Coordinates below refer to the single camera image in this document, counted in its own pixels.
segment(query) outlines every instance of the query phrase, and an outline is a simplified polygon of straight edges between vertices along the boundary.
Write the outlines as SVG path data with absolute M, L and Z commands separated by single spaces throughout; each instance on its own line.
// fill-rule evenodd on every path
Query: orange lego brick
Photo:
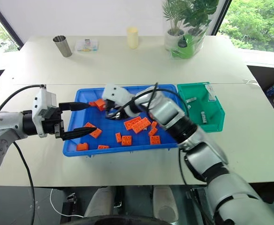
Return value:
M 89 148 L 89 146 L 87 143 L 77 144 L 77 146 L 76 146 L 77 151 L 86 151 L 86 150 L 88 150 L 88 148 Z
M 117 143 L 122 142 L 122 135 L 121 135 L 120 133 L 116 133 L 116 134 L 115 134 L 115 137 L 116 137 Z
M 153 121 L 153 122 L 152 122 L 152 128 L 155 128 L 155 127 L 157 126 L 157 124 L 158 124 L 158 123 L 157 123 L 156 121 Z
M 94 103 L 100 111 L 103 111 L 105 109 L 105 101 L 103 99 L 100 98 L 96 100 Z
M 160 136 L 150 136 L 150 143 L 151 144 L 161 144 L 160 142 Z
M 86 128 L 96 128 L 96 126 L 94 126 L 93 124 L 91 123 L 86 123 L 85 126 Z M 92 133 L 90 133 L 90 135 L 94 138 L 98 138 L 98 136 L 101 134 L 102 130 L 101 129 L 96 129 L 95 131 L 93 131 Z
M 93 124 L 88 122 L 88 123 L 85 124 L 84 127 L 86 127 L 86 128 L 95 128 L 96 126 L 94 126 Z
M 96 130 L 93 131 L 92 133 L 90 133 L 90 135 L 91 135 L 92 137 L 94 137 L 94 138 L 98 138 L 99 135 L 101 134 L 101 132 L 102 132 L 101 129 L 96 128 Z
M 124 122 L 124 126 L 126 127 L 127 130 L 131 130 L 133 125 L 135 125 L 136 123 L 138 123 L 141 120 L 141 117 L 135 117 L 131 120 L 125 121 Z
M 95 102 L 89 102 L 88 103 L 90 106 L 96 106 Z
M 157 133 L 157 131 L 158 131 L 158 129 L 155 128 L 155 127 L 153 127 L 153 128 L 151 129 L 151 131 L 148 132 L 148 135 L 149 135 L 149 136 L 153 136 L 153 135 L 155 135 L 155 133 Z
M 144 117 L 142 120 L 140 120 L 135 125 L 133 125 L 133 131 L 136 134 L 138 134 L 144 128 L 148 127 L 150 124 L 151 124 L 151 122 L 146 117 Z
M 130 146 L 132 145 L 132 136 L 122 136 L 122 145 Z
M 110 148 L 109 145 L 99 145 L 98 149 L 108 149 Z

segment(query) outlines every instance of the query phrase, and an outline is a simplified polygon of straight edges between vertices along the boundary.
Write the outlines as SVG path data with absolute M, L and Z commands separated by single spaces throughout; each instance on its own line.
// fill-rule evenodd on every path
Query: blue plastic tray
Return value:
M 138 92 L 148 88 L 149 86 L 132 86 L 125 87 L 130 93 L 137 94 Z M 159 88 L 165 88 L 177 92 L 174 85 L 162 84 L 158 86 Z M 103 88 L 92 88 L 92 89 L 79 89 L 76 93 L 76 102 L 91 102 L 101 98 L 103 93 Z M 169 93 L 163 92 L 166 97 L 173 99 L 177 104 L 179 99 L 177 96 Z M 141 118 L 146 116 L 146 113 L 142 112 L 140 114 Z M 156 135 L 160 135 L 161 144 L 150 145 L 150 138 L 147 130 L 141 131 L 139 134 L 135 134 L 133 130 L 127 131 L 124 126 L 124 121 L 130 120 L 128 118 L 125 120 L 108 120 L 105 118 L 105 111 L 99 111 L 96 107 L 89 107 L 88 109 L 72 112 L 70 123 L 68 126 L 68 131 L 74 128 L 83 127 L 87 122 L 95 125 L 103 132 L 101 135 L 95 139 L 90 135 L 86 135 L 81 138 L 76 138 L 72 140 L 67 140 L 64 143 L 63 154 L 68 157 L 72 156 L 92 156 L 96 154 L 112 153 L 112 152 L 123 152 L 123 151 L 136 151 L 136 150 L 147 150 L 147 149 L 157 149 L 157 148 L 175 148 L 177 146 L 175 140 L 162 128 L 157 126 L 158 132 Z M 120 132 L 121 135 L 131 135 L 132 145 L 128 147 L 122 147 L 121 143 L 116 142 L 115 133 Z M 76 151 L 76 145 L 79 143 L 88 143 L 89 150 L 87 151 Z M 109 145 L 109 149 L 98 150 L 99 144 Z

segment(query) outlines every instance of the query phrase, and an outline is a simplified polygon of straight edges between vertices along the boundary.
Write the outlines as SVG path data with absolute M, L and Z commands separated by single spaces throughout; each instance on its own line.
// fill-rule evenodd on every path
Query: floor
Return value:
M 184 186 L 171 186 L 179 210 L 179 225 L 197 225 L 192 201 L 186 198 L 188 190 Z M 76 193 L 80 212 L 83 215 L 97 187 L 68 187 L 62 190 L 54 189 L 52 202 L 61 212 L 66 196 Z M 60 224 L 60 215 L 51 207 L 49 202 L 50 188 L 35 188 L 36 214 L 35 225 Z M 125 214 L 152 216 L 151 186 L 125 187 Z M 0 186 L 0 225 L 26 225 L 31 217 L 31 195 L 29 187 Z

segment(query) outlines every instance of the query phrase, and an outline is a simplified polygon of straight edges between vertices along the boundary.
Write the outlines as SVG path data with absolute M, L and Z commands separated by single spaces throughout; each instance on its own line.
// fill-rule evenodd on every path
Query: metal cup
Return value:
M 64 57 L 69 57 L 72 55 L 72 52 L 69 48 L 69 45 L 67 43 L 65 36 L 63 36 L 63 35 L 55 36 L 53 38 L 53 41 Z

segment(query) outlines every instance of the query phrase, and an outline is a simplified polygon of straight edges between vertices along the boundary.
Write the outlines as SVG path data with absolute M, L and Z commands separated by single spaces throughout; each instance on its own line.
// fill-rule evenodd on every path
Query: small plastic box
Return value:
M 209 92 L 205 87 L 206 84 L 210 83 L 185 83 L 178 84 L 177 87 L 182 99 L 197 98 L 187 103 L 187 105 L 191 106 L 189 109 L 190 119 L 194 123 L 199 124 L 206 132 L 219 132 L 223 128 L 225 112 L 217 97 L 215 97 L 216 101 L 209 101 Z M 205 124 L 203 123 L 201 112 L 205 112 L 207 120 Z

